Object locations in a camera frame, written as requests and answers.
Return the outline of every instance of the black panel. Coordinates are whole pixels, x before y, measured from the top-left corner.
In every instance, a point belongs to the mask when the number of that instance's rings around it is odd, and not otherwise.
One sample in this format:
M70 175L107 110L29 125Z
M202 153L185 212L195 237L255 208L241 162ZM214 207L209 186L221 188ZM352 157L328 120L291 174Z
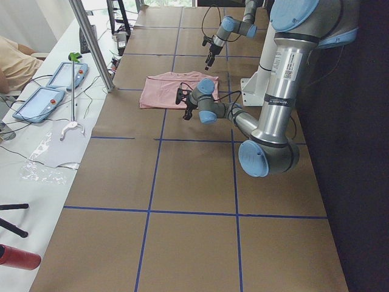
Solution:
M297 108L350 292L389 291L387 1L361 1L357 40ZM341 48L320 53L311 81Z

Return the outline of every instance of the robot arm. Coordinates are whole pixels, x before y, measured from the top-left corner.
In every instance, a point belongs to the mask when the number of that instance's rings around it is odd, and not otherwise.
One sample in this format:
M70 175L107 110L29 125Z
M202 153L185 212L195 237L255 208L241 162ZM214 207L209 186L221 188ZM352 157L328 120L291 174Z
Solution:
M313 49L341 46L356 37L359 0L276 0L270 21L274 55L261 115L256 121L237 104L214 103L213 83L202 80L187 105L199 108L201 122L230 119L248 138L239 148L251 176L286 172L298 162L298 147L285 135L304 69Z
M204 35L202 46L205 46L207 43L211 44L207 60L205 61L205 70L208 70L209 67L212 66L215 56L220 54L225 42L228 41L232 32L237 33L238 35L244 35L248 38L253 38L255 36L255 13L259 6L259 2L262 3L262 1L258 0L246 0L246 8L242 21L233 19L231 16L225 16L216 35L211 38Z

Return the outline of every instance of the white table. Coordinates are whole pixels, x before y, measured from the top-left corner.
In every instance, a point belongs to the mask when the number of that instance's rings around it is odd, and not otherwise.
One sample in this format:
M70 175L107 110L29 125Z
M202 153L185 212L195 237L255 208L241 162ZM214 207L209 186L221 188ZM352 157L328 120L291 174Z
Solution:
M111 32L110 30L106 31L107 21L108 17L90 16L91 24L96 24L97 26L97 37L100 38L98 43L106 64L114 56L112 52L117 54ZM35 77L53 74L62 61L67 61L67 56L70 52L80 51L78 28L78 23L74 20L39 68ZM84 54L82 62L89 65L89 72L81 86L76 89L75 95L82 92L92 83L96 76L99 76L91 54ZM37 81L41 85L46 85L49 79ZM27 99L37 87L38 85L34 82L29 83L19 99ZM99 78L87 93L93 98L87 117L96 121L106 97L106 89L102 79ZM70 97L71 95L67 93L64 101L69 100ZM84 94L77 98L76 120L84 116L89 102L90 99ZM71 103L69 102L58 107L49 118L53 120L69 119L71 116L70 105ZM21 106L21 103L16 103L13 108L17 109L19 106ZM12 117L12 113L12 110L7 113L4 118L5 123L16 121ZM45 139L46 134L51 132L53 123L55 122L47 120L39 125L31 124L25 129L17 131L16 137L13 140L2 141L0 145L29 157L41 141ZM26 125L24 122L18 122L11 123L9 127L15 130L24 125ZM29 233L27 238L21 238L6 229L0 228L0 243L34 252L43 257L77 171L64 168L50 169L37 165L38 170L35 173L38 173L41 177L34 181L24 179L21 176L21 171L27 163L23 157L0 148L0 204L29 204L28 209L0 211L1 218ZM63 178L63 181L61 183L43 181L42 177L48 177L49 175ZM29 291L37 272L38 269L26 271L0 265L1 291Z

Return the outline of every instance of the pink cloth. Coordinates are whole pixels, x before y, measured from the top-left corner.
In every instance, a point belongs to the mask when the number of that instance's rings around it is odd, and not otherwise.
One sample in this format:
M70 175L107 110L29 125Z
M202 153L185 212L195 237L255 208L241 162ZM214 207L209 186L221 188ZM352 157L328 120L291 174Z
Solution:
M187 83L193 89L203 79L209 78L215 84L213 98L218 98L219 77L212 77L200 72L174 73L167 72L157 76L147 76L145 87L139 100L140 108L186 108L186 104L181 102L176 104L177 89L181 82ZM190 89L185 84L182 89Z

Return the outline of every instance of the red cylinder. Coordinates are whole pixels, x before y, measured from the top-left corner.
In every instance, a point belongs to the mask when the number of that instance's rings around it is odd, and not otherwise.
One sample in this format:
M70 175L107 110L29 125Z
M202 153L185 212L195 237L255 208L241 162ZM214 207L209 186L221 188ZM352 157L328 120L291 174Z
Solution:
M35 269L41 263L41 256L22 249L0 245L0 265L19 269Z

